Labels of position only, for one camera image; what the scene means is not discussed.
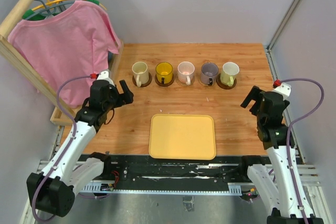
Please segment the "cream mug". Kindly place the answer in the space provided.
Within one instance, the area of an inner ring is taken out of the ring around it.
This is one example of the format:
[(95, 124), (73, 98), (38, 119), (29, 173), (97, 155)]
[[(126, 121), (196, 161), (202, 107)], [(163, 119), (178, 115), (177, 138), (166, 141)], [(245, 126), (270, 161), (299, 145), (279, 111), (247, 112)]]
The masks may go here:
[(149, 81), (148, 66), (145, 62), (138, 61), (134, 63), (132, 72), (137, 87), (141, 87)]

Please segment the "yellow mug black rim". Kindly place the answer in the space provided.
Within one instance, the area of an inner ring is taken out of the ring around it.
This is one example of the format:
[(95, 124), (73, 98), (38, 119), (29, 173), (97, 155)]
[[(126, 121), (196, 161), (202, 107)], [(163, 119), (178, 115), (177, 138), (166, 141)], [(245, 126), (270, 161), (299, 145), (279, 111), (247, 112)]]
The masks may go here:
[(161, 62), (156, 66), (156, 75), (160, 80), (162, 77), (165, 79), (165, 83), (170, 82), (171, 75), (173, 74), (173, 67), (168, 62)]

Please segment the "woven rattan coaster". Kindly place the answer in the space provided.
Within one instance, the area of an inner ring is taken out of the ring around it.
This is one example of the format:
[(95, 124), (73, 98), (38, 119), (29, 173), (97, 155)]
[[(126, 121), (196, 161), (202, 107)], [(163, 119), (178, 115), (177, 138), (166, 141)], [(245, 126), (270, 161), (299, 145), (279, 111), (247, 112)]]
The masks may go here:
[(177, 82), (178, 85), (183, 86), (183, 87), (190, 87), (191, 85), (193, 85), (194, 81), (195, 81), (195, 77), (192, 76), (192, 78), (190, 78), (190, 76), (176, 76), (175, 77), (175, 81)]
[(198, 77), (198, 82), (205, 87), (212, 87), (214, 85), (214, 82), (212, 81), (210, 83), (203, 83), (201, 80), (201, 76)]

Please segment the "dark brown coaster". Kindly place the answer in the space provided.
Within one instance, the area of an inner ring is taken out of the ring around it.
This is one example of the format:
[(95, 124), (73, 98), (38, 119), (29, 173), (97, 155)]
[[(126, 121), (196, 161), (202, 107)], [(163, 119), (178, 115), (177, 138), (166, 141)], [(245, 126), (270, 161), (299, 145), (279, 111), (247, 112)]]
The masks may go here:
[[(133, 84), (134, 84), (136, 87), (138, 87), (137, 84), (136, 84), (136, 80), (135, 80), (134, 76), (132, 76), (132, 82), (133, 82)], [(141, 86), (139, 86), (138, 88), (144, 88), (144, 87), (147, 87), (148, 85), (150, 85), (151, 82), (152, 82), (152, 75), (151, 75), (151, 73), (149, 73), (149, 80), (148, 80), (148, 82), (145, 83), (145, 84), (141, 84)]]
[(225, 89), (225, 90), (229, 90), (229, 89), (233, 89), (236, 86), (237, 80), (235, 79), (233, 85), (230, 87), (230, 86), (227, 86), (227, 85), (223, 84), (220, 80), (220, 75), (218, 75), (217, 78), (216, 78), (216, 83), (220, 88)]

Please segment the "pink white mug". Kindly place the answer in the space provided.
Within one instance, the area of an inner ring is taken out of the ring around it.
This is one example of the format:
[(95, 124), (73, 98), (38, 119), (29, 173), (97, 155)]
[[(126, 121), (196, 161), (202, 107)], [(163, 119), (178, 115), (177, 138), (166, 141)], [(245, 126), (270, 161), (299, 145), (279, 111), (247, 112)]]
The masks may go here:
[(189, 61), (183, 61), (178, 65), (177, 71), (178, 76), (190, 76), (190, 78), (192, 78), (192, 76), (194, 76), (195, 66)]

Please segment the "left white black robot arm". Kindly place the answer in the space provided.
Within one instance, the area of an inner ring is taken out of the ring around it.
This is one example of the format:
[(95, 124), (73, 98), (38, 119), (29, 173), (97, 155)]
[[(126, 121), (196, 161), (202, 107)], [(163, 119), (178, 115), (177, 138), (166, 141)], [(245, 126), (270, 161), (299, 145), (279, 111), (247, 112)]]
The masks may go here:
[(31, 173), (26, 181), (32, 214), (36, 221), (46, 223), (37, 211), (52, 217), (66, 216), (75, 197), (94, 178), (108, 179), (113, 174), (111, 157), (104, 153), (92, 153), (80, 166), (76, 163), (87, 144), (104, 124), (108, 124), (108, 113), (116, 108), (133, 103), (134, 94), (124, 80), (120, 82), (122, 93), (110, 79), (95, 80), (90, 95), (81, 109), (72, 118), (72, 128), (59, 151), (41, 170)]

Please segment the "purple mug black rim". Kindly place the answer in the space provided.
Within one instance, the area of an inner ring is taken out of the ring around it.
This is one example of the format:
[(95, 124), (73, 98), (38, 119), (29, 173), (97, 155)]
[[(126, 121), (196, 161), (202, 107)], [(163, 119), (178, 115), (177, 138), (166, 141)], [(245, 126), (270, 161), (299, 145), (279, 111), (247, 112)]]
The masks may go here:
[(201, 67), (201, 80), (203, 83), (215, 82), (218, 75), (218, 66), (212, 62), (204, 63)]

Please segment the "pale green mug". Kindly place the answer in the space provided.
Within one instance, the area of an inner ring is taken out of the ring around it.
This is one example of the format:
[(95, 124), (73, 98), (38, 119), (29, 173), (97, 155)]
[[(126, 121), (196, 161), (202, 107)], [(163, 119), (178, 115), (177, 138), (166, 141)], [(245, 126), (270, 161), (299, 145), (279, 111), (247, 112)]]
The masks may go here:
[(239, 66), (234, 62), (227, 62), (223, 64), (222, 72), (220, 74), (221, 83), (231, 88), (234, 85), (239, 71)]

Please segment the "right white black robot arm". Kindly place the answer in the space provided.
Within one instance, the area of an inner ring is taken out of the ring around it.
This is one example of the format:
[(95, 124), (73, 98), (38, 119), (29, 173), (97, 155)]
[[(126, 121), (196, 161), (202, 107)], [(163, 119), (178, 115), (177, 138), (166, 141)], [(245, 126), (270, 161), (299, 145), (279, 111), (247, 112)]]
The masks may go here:
[(268, 210), (267, 223), (323, 223), (316, 217), (306, 198), (296, 162), (291, 130), (283, 123), (283, 112), (289, 105), (291, 86), (280, 84), (272, 91), (252, 87), (241, 104), (251, 101), (252, 115), (257, 119), (257, 133), (271, 161), (272, 179), (258, 156), (242, 157), (238, 177), (252, 181)]

